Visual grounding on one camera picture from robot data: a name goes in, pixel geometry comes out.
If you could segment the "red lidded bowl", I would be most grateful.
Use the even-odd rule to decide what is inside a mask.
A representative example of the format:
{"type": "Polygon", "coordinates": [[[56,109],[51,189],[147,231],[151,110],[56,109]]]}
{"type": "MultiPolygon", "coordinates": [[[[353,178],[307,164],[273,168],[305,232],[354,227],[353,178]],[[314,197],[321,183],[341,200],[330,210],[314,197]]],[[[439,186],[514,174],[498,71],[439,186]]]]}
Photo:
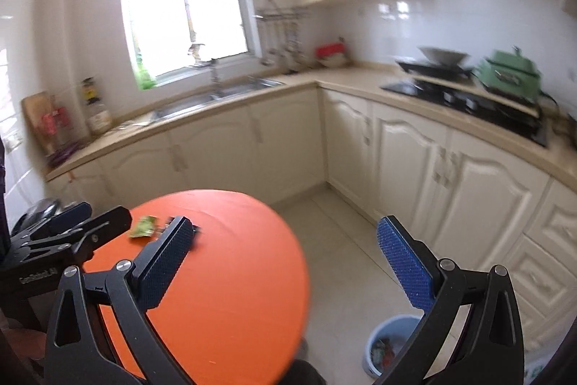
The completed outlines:
{"type": "Polygon", "coordinates": [[[315,59],[326,68],[340,68],[350,64],[346,43],[343,37],[338,41],[323,45],[315,50],[315,59]]]}

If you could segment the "stainless steel sink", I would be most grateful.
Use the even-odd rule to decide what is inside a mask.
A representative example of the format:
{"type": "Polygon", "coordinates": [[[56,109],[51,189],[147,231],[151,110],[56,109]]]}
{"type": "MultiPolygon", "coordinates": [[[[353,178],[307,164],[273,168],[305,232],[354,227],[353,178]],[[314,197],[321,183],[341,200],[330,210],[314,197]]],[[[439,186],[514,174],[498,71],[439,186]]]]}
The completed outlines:
{"type": "Polygon", "coordinates": [[[223,102],[239,96],[245,96],[250,93],[260,92],[263,90],[283,86],[283,82],[268,78],[250,77],[243,83],[223,87],[212,92],[196,94],[191,97],[183,98],[172,104],[164,105],[153,112],[153,120],[161,121],[172,119],[192,112],[197,109],[203,109],[208,105],[214,105],[216,102],[223,102]]]}

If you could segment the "red utensil rack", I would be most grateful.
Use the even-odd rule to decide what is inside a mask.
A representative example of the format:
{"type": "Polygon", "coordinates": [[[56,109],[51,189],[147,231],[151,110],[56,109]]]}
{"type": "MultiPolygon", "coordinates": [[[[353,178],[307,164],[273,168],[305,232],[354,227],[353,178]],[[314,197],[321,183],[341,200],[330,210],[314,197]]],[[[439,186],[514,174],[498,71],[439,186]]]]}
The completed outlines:
{"type": "Polygon", "coordinates": [[[55,169],[83,149],[84,142],[73,136],[73,125],[67,108],[54,95],[50,96],[50,104],[51,110],[41,117],[41,130],[49,142],[48,165],[55,169]]]}

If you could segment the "cream lower cabinets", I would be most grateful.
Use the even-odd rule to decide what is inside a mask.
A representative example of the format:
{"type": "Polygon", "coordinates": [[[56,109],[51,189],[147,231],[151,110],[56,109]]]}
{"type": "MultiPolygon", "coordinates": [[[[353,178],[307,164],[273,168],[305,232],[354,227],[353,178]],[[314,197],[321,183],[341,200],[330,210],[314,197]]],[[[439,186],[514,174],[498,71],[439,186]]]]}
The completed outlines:
{"type": "Polygon", "coordinates": [[[97,139],[46,179],[94,206],[184,189],[281,203],[327,185],[464,268],[506,266],[528,351],[576,317],[576,152],[564,132],[545,123],[533,142],[384,91],[371,73],[195,94],[97,139]]]}

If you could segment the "green dish soap bottle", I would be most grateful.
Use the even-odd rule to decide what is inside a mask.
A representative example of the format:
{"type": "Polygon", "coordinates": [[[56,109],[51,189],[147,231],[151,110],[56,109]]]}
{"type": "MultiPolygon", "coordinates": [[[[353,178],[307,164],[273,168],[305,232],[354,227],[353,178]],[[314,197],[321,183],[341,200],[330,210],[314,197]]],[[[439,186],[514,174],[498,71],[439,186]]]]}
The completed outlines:
{"type": "Polygon", "coordinates": [[[140,90],[150,90],[157,85],[157,82],[151,78],[151,75],[144,67],[144,62],[140,55],[136,57],[135,78],[140,90]]]}

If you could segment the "green electric cooker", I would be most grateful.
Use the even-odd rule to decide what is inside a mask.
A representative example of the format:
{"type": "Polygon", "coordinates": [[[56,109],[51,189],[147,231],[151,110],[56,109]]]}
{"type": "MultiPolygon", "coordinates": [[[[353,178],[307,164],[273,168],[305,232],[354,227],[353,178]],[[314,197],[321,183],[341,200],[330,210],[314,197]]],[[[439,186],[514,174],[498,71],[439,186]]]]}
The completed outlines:
{"type": "Polygon", "coordinates": [[[494,50],[474,67],[474,76],[487,91],[525,104],[537,102],[541,93],[541,72],[518,46],[494,50]]]}

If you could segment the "light blue trash bin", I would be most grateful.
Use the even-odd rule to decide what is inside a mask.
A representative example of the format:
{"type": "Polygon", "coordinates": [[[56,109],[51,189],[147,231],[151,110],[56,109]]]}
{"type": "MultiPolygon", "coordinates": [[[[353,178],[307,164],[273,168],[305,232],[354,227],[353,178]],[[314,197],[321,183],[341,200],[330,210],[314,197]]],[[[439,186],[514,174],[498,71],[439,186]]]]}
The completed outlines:
{"type": "Polygon", "coordinates": [[[370,334],[363,355],[363,368],[372,378],[379,378],[416,329],[422,317],[398,315],[379,324],[370,334]]]}

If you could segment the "wall utensil rail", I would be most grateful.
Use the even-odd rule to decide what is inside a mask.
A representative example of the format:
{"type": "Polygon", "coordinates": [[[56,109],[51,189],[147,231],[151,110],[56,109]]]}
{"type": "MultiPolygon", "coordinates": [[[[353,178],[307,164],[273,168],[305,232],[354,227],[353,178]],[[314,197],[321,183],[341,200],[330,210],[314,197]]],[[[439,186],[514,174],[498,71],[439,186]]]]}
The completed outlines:
{"type": "Polygon", "coordinates": [[[253,16],[260,38],[261,65],[279,68],[286,75],[310,68],[300,34],[301,21],[309,16],[306,7],[281,8],[275,0],[264,0],[253,16]]]}

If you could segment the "green wrapper scrap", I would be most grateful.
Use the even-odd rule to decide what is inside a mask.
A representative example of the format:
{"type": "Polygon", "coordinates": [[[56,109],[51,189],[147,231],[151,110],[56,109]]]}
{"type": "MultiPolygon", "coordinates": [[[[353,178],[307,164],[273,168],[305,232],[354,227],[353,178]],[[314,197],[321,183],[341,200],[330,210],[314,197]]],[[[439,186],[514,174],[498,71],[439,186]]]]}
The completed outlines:
{"type": "Polygon", "coordinates": [[[128,236],[131,239],[151,239],[158,231],[158,218],[146,215],[142,216],[136,224],[129,230],[128,236]]]}

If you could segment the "large clear jar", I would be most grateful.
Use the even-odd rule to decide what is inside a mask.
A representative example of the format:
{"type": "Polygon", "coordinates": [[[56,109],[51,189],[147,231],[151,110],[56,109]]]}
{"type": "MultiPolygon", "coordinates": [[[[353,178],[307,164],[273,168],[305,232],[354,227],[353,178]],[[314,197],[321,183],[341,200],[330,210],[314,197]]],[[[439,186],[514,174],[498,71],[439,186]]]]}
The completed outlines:
{"type": "Polygon", "coordinates": [[[90,98],[86,111],[87,125],[94,136],[103,135],[113,127],[113,118],[100,98],[90,98]]]}

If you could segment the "grey bowl on rack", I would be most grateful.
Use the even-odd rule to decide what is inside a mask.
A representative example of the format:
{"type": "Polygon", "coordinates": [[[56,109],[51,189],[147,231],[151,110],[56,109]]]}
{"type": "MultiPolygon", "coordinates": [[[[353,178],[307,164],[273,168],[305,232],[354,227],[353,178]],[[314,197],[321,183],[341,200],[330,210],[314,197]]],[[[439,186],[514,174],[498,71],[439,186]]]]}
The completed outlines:
{"type": "Polygon", "coordinates": [[[470,55],[467,53],[435,47],[419,47],[424,57],[436,65],[460,66],[470,55]]]}

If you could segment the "wooden cutting board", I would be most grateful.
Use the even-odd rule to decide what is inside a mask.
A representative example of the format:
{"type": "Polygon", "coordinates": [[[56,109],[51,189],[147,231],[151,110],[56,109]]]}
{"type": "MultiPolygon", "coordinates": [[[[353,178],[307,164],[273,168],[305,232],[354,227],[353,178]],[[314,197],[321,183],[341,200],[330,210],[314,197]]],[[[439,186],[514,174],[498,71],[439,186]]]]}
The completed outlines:
{"type": "Polygon", "coordinates": [[[36,141],[46,156],[57,150],[57,126],[50,95],[39,92],[22,99],[22,111],[36,141]]]}

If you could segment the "black gas stove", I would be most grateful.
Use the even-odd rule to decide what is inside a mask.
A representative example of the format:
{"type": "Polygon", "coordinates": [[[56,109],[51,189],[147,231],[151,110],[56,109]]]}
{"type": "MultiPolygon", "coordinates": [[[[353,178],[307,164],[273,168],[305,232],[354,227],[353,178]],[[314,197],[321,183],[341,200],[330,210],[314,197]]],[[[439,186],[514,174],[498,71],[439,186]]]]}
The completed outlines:
{"type": "Polygon", "coordinates": [[[548,126],[538,105],[524,105],[487,91],[470,68],[399,60],[404,76],[382,90],[467,113],[541,145],[548,145],[548,126]]]}

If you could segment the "dark trouser leg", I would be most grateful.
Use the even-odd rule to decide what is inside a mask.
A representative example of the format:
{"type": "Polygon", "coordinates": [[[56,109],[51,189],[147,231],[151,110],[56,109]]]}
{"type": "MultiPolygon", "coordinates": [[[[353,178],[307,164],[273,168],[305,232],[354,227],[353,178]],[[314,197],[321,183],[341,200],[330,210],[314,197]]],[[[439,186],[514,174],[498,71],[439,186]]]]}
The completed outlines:
{"type": "Polygon", "coordinates": [[[307,360],[295,360],[278,385],[326,385],[327,381],[307,360]]]}

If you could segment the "orange round table cloth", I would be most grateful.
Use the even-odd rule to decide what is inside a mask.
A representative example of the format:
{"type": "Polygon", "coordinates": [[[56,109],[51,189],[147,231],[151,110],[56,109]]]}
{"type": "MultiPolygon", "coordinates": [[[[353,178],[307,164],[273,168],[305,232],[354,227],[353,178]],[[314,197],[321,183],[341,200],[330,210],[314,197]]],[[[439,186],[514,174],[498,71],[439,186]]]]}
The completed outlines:
{"type": "Polygon", "coordinates": [[[240,192],[175,192],[132,208],[133,220],[186,217],[199,227],[159,306],[147,313],[198,384],[275,384],[294,360],[310,281],[294,232],[240,192]]]}

